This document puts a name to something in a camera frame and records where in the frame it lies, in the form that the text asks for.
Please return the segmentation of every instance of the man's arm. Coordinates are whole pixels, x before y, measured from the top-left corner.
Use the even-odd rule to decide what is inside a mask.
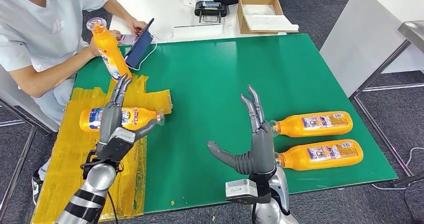
[[[27,66],[9,71],[9,74],[25,93],[34,98],[40,98],[98,55],[99,52],[92,41],[90,46],[80,53],[47,70],[37,72],[33,66]]]
[[[146,23],[144,21],[138,21],[135,19],[121,4],[119,4],[119,2],[117,2],[117,0],[107,0],[103,8],[110,14],[123,19],[132,34],[138,35],[143,28],[146,27]]]

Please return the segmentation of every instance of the green table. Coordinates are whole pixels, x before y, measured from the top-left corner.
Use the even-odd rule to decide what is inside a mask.
[[[364,152],[353,166],[285,169],[290,193],[397,178],[306,34],[163,43],[138,73],[149,76],[148,92],[170,89],[173,103],[165,125],[148,135],[145,213],[223,203],[225,182],[247,178],[212,157],[207,141],[234,154],[250,148],[249,116],[240,101],[248,84],[258,92],[266,120],[324,111],[347,111],[353,119],[353,130],[340,136],[275,138],[277,152],[348,138]],[[75,87],[106,91],[109,81],[97,58],[78,72]]]

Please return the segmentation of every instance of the yellow cardboard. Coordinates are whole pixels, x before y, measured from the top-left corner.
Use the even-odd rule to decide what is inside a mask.
[[[136,75],[125,95],[124,107],[140,107],[151,111],[163,110],[170,114],[172,109],[169,90],[146,93],[147,76]],[[32,216],[32,224],[55,224],[71,196],[84,182],[80,165],[85,163],[90,150],[95,149],[98,132],[84,132],[80,129],[80,113],[84,109],[104,107],[109,102],[116,82],[109,85],[107,94],[100,88],[75,88],[69,101],[50,165],[41,189],[38,203]],[[131,218],[143,214],[146,185],[147,137],[134,144],[128,152],[120,172],[109,191],[116,207],[118,218]],[[109,198],[100,216],[100,221],[113,220],[114,213]]]

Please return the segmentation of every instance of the robotic arm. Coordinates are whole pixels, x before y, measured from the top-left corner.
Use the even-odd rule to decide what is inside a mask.
[[[252,100],[241,94],[246,105],[252,128],[250,150],[233,155],[214,141],[207,146],[210,153],[249,179],[230,181],[225,184],[226,199],[251,205],[252,222],[258,224],[299,224],[289,210],[289,191],[283,169],[275,164],[274,137],[271,126],[264,120],[261,101],[249,85],[247,91]]]
[[[134,143],[146,136],[158,123],[157,119],[152,119],[135,131],[122,127],[122,104],[131,80],[126,74],[122,76],[112,92],[110,102],[104,107],[96,149],[89,152],[85,164],[81,165],[85,182],[71,197],[57,219],[57,224],[98,223],[106,195],[119,172],[120,161]]]

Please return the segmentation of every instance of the orange plastic bottle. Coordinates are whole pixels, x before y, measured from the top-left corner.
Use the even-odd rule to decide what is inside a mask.
[[[118,81],[125,73],[131,77],[130,69],[118,48],[117,38],[106,28],[106,20],[92,18],[87,22],[87,28],[93,33],[94,43],[112,79]]]
[[[98,132],[102,120],[103,108],[85,109],[79,117],[79,127],[84,132]],[[128,130],[137,130],[144,127],[150,120],[157,119],[159,125],[165,122],[162,110],[154,111],[138,107],[122,108],[122,126]]]
[[[294,146],[276,153],[275,159],[283,168],[305,171],[351,166],[363,158],[364,153],[355,140],[343,139]]]
[[[291,138],[341,135],[352,130],[354,123],[346,111],[326,111],[292,115],[281,121],[272,120],[274,135]]]

